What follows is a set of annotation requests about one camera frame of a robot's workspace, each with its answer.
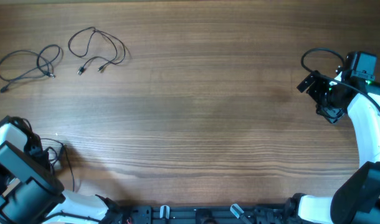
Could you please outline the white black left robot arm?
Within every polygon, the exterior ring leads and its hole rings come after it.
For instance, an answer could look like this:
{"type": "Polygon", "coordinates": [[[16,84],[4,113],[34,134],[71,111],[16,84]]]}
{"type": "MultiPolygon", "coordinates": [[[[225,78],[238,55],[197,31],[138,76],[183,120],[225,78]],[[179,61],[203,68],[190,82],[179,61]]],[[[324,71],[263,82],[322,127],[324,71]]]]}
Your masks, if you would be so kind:
{"type": "Polygon", "coordinates": [[[65,190],[25,118],[0,121],[0,223],[123,223],[109,198],[65,190]]]}

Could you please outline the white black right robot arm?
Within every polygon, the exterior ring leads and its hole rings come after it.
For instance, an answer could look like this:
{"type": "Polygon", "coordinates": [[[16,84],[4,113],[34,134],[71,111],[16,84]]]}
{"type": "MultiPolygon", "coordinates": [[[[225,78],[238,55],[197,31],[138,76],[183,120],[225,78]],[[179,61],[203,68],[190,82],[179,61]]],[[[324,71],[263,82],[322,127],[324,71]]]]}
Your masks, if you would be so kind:
{"type": "Polygon", "coordinates": [[[297,86],[316,103],[316,113],[335,124],[347,115],[355,131],[359,169],[331,197],[294,195],[284,217],[307,223],[380,223],[380,83],[377,57],[356,51],[341,57],[336,77],[305,65],[309,75],[297,86]]]}

